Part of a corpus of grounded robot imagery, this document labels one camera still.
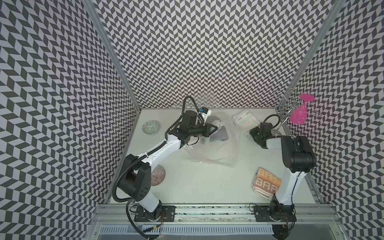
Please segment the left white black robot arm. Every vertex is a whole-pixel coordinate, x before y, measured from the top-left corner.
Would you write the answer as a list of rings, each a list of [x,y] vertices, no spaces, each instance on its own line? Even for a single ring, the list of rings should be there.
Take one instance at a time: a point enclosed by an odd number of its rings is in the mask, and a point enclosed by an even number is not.
[[[151,173],[169,155],[187,145],[192,137],[208,138],[217,132],[217,126],[206,122],[211,113],[206,107],[183,110],[165,132],[162,142],[138,156],[127,155],[113,185],[113,199],[117,203],[139,203],[150,221],[164,216],[162,202],[151,193]]]

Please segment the grey towel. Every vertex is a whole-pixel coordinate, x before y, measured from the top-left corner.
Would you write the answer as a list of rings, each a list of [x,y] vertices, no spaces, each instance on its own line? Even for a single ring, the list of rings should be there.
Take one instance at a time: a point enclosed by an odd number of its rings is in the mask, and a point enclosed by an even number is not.
[[[225,123],[222,122],[219,118],[213,116],[212,118],[207,119],[207,123],[218,127],[218,130],[209,137],[210,143],[213,143],[216,141],[224,142],[229,139],[228,132],[225,127]]]

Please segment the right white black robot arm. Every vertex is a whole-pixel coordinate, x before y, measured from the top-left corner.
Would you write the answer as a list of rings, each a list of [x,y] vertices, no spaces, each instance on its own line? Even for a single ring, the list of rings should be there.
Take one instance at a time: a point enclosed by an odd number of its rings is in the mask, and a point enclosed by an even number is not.
[[[257,222],[295,222],[295,195],[307,173],[316,165],[316,157],[305,136],[274,136],[272,124],[262,123],[250,130],[253,140],[263,149],[282,151],[285,172],[282,178],[259,168],[253,179],[253,190],[266,197],[268,205],[254,205]]]

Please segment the clear plastic vacuum bag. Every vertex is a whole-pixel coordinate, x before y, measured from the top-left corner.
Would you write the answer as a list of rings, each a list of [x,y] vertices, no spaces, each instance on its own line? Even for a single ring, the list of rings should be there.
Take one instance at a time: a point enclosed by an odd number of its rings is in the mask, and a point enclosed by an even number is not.
[[[220,109],[218,104],[205,107],[212,111],[207,119],[215,116],[225,123],[229,139],[210,143],[209,137],[192,137],[190,143],[181,150],[191,162],[234,168],[240,156],[241,137],[245,130],[234,124],[232,114],[227,109]]]

